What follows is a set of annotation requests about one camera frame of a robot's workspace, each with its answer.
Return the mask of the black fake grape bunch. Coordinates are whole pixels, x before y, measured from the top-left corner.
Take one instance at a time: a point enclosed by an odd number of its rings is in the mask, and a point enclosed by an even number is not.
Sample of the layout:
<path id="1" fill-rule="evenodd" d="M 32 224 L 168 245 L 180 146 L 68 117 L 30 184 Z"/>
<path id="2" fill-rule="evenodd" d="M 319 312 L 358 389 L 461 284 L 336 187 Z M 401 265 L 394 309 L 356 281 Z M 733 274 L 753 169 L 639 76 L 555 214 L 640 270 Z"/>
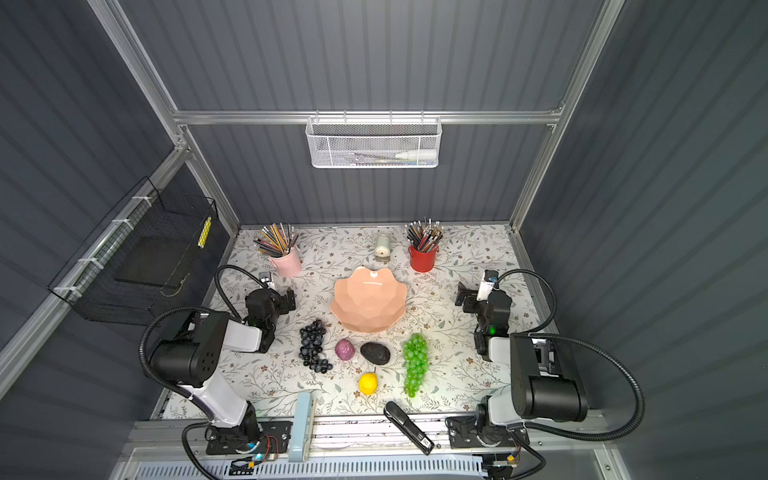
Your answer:
<path id="1" fill-rule="evenodd" d="M 327 374 L 333 365 L 324 353 L 324 339 L 327 329 L 324 322 L 315 319 L 299 329 L 299 358 L 305 367 L 319 374 Z"/>

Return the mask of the green fake grape bunch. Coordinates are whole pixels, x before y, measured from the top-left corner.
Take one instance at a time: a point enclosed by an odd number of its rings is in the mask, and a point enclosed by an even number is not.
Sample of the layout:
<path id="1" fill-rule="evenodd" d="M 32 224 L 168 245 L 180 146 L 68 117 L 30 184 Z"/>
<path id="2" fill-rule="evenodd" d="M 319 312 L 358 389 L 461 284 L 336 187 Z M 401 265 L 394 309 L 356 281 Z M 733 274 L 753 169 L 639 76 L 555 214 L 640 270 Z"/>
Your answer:
<path id="1" fill-rule="evenodd" d="M 404 365 L 406 369 L 404 391 L 409 398 L 414 398 L 420 391 L 428 370 L 428 344 L 421 333 L 414 333 L 403 345 Z"/>

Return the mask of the purple fake fig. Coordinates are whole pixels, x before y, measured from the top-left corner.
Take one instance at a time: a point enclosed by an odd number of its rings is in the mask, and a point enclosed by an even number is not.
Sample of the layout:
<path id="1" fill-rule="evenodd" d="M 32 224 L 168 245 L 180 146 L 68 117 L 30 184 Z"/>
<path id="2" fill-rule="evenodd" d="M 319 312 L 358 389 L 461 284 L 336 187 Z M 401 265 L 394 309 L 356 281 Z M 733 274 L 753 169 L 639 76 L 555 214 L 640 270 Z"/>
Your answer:
<path id="1" fill-rule="evenodd" d="M 356 349 L 349 339 L 344 338 L 337 342 L 335 354 L 340 360 L 349 361 L 355 356 Z"/>

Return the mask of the pink scalloped fruit bowl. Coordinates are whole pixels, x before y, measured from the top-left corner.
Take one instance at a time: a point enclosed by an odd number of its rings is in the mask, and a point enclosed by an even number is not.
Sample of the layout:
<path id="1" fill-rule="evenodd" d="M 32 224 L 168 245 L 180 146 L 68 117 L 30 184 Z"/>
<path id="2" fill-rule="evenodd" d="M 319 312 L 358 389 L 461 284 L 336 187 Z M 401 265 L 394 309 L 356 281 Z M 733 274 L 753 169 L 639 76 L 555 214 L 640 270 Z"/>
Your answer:
<path id="1" fill-rule="evenodd" d="M 330 310 L 351 331 L 378 333 L 405 315 L 407 292 L 407 285 L 397 281 L 390 269 L 358 267 L 335 282 Z"/>

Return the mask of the dark fake avocado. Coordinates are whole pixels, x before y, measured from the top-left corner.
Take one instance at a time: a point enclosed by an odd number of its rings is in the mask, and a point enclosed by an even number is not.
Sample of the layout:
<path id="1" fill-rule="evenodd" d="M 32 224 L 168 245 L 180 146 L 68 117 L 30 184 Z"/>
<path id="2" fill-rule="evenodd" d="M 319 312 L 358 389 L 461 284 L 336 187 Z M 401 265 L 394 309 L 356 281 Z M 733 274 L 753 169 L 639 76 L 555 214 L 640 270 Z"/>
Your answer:
<path id="1" fill-rule="evenodd" d="M 366 342 L 360 347 L 360 354 L 362 357 L 377 366 L 383 366 L 390 362 L 391 351 L 390 349 L 378 342 Z"/>

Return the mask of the yellow fake lemon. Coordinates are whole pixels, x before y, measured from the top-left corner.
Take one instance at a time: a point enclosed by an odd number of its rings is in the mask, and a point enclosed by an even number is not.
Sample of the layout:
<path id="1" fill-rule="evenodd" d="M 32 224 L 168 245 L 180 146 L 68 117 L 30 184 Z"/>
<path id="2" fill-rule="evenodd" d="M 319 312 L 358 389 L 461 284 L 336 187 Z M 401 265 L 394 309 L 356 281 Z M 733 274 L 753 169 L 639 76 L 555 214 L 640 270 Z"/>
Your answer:
<path id="1" fill-rule="evenodd" d="M 358 381 L 358 390 L 361 394 L 370 396 L 378 389 L 378 376 L 375 372 L 363 374 Z"/>

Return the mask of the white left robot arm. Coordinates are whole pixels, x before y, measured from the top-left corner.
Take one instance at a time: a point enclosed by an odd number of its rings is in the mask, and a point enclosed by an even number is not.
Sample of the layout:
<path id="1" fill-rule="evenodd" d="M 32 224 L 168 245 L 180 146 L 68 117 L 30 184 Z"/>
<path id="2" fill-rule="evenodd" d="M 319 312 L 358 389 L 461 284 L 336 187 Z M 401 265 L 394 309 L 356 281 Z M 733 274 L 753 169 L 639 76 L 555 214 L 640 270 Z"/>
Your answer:
<path id="1" fill-rule="evenodd" d="M 293 290 L 249 293 L 247 316 L 228 311 L 179 307 L 153 319 L 140 337 L 145 375 L 193 403 L 207 420 L 209 454 L 251 453 L 270 437 L 253 405 L 235 392 L 218 370 L 221 351 L 265 354 L 275 340 L 276 321 L 296 309 Z"/>

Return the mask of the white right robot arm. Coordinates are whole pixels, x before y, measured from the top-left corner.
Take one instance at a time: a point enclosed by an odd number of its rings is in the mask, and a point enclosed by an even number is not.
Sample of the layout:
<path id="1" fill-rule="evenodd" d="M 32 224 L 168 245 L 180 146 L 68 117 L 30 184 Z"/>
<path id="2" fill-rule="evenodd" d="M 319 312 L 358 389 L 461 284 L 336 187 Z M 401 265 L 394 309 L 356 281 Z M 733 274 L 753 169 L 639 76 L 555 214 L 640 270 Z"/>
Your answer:
<path id="1" fill-rule="evenodd" d="M 460 283 L 455 304 L 476 317 L 475 350 L 487 362 L 509 367 L 509 391 L 485 396 L 469 432 L 492 436 L 522 420 L 581 422 L 589 411 L 571 348 L 563 341 L 508 331 L 512 299 L 485 282 L 479 289 Z"/>

